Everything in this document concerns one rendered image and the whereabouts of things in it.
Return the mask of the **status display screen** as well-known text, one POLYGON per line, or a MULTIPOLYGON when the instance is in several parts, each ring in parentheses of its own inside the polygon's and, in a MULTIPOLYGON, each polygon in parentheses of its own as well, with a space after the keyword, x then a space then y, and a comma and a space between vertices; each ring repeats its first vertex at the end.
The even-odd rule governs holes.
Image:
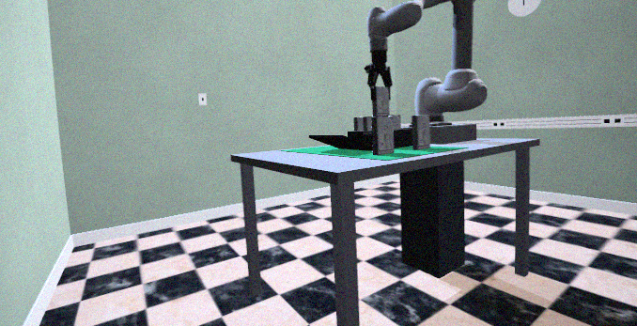
POLYGON ((373 147, 364 143, 358 142, 344 135, 309 135, 309 138, 320 141, 321 143, 342 148, 342 149, 354 149, 354 150, 367 150, 373 151, 373 147), (330 137, 330 138, 312 138, 312 137, 330 137), (355 144, 356 143, 356 144, 355 144))

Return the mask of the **green flat mat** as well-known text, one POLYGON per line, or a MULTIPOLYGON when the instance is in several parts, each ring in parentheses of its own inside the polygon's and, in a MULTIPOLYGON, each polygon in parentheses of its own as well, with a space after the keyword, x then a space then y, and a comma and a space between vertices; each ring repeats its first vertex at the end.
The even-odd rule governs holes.
POLYGON ((394 153, 383 154, 383 155, 373 155, 373 151, 367 150, 354 150, 354 149, 342 149, 333 146, 326 147, 307 147, 307 148, 297 148, 297 149, 288 149, 287 152, 297 152, 297 153, 308 153, 308 154, 318 154, 318 155, 329 155, 329 156, 339 156, 339 157, 350 157, 350 158, 360 158, 360 159, 370 159, 370 160, 381 160, 381 161, 391 161, 396 159, 403 159, 439 152, 446 152, 451 150, 464 149, 468 147, 430 147, 424 149, 412 149, 411 147, 399 147, 395 148, 394 153))

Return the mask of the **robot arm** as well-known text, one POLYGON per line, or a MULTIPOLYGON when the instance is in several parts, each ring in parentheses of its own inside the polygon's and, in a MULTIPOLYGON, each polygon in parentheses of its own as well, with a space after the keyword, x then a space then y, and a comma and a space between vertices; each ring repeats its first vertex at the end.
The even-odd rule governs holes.
POLYGON ((444 84, 437 78, 421 81, 415 96, 416 115, 429 115, 429 126, 452 125, 444 121, 443 113, 472 110, 487 98, 486 85, 472 70, 475 0, 414 0, 387 12, 383 7, 372 8, 367 17, 370 53, 388 51, 390 35, 416 25, 422 17, 422 9, 448 1, 454 3, 452 70, 446 75, 444 84))

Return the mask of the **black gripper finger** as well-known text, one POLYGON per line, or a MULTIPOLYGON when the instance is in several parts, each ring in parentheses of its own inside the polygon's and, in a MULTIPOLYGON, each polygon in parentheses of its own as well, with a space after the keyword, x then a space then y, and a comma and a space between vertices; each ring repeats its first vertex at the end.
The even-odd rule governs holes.
POLYGON ((380 74, 381 71, 381 66, 379 66, 378 71, 374 71, 375 65, 369 65, 369 73, 368 73, 368 80, 367 80, 367 84, 370 86, 370 90, 371 90, 371 100, 376 100, 376 82, 378 79, 378 75, 380 74), (373 80, 374 78, 374 80, 373 80))
POLYGON ((386 67, 386 69, 385 69, 385 66, 382 66, 382 68, 383 68, 384 73, 381 73, 380 76, 381 76, 381 78, 383 80, 384 85, 389 87, 389 100, 390 100, 390 89, 391 89, 391 86, 392 86, 390 67, 386 67), (386 73, 387 73, 387 75, 386 75, 386 73), (388 79, 389 79, 389 81, 388 81, 388 79), (389 82, 390 82, 390 84, 389 84, 389 82))

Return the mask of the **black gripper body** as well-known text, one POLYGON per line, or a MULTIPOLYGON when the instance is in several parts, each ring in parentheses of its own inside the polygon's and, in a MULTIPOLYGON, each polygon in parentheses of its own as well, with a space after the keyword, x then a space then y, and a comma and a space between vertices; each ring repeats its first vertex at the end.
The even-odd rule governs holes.
MULTIPOLYGON (((379 50, 379 51, 374 51, 371 53, 371 60, 372 63, 375 64, 375 71, 378 71, 379 66, 385 66, 385 63, 387 62, 387 51, 384 50, 379 50)), ((383 68, 381 68, 381 73, 384 73, 383 68)))

